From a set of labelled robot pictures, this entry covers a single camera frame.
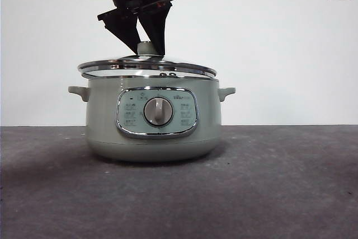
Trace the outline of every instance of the control panel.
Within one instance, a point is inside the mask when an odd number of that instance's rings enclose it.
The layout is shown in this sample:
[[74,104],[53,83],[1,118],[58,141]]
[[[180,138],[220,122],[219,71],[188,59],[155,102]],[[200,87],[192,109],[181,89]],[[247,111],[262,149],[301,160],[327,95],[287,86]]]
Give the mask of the control panel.
[[118,98],[117,126],[130,137],[171,138],[194,131],[198,117],[194,94],[183,88],[128,88]]

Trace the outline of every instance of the pot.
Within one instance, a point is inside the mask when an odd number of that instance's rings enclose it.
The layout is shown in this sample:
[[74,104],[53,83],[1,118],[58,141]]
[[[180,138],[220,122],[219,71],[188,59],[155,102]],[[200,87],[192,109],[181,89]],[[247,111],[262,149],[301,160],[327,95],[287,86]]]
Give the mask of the pot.
[[134,55],[78,66],[88,87],[68,91],[87,102],[86,138],[92,150],[123,161],[162,162],[204,155],[219,143],[216,71],[157,55]]

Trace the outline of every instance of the gray carpet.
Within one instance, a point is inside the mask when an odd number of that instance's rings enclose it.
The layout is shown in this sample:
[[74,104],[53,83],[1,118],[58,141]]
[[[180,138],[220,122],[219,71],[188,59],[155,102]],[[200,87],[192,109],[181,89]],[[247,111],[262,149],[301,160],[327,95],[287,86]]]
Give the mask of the gray carpet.
[[83,132],[1,128],[2,238],[358,238],[358,126],[224,126],[210,154],[155,165]]

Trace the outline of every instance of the pot handle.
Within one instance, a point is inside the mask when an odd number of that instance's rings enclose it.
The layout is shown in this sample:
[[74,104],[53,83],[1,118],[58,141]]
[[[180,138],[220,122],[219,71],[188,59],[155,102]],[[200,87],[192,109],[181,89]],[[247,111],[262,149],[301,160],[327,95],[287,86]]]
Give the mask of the pot handle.
[[235,87],[218,89],[220,102],[223,102],[225,100],[225,97],[227,97],[228,95],[232,95],[235,92],[236,92]]
[[88,102],[90,98],[90,88],[86,87],[78,87],[78,86],[69,86],[68,92],[75,93],[76,95],[80,95],[82,101]]

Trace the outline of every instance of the glass lid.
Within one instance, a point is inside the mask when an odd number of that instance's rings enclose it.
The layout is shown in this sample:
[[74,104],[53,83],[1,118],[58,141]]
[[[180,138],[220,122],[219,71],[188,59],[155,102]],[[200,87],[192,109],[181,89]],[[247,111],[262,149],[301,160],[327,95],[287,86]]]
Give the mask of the glass lid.
[[85,78],[94,77],[202,77],[214,78],[216,71],[196,64],[167,61],[166,57],[139,54],[80,64],[78,70]]

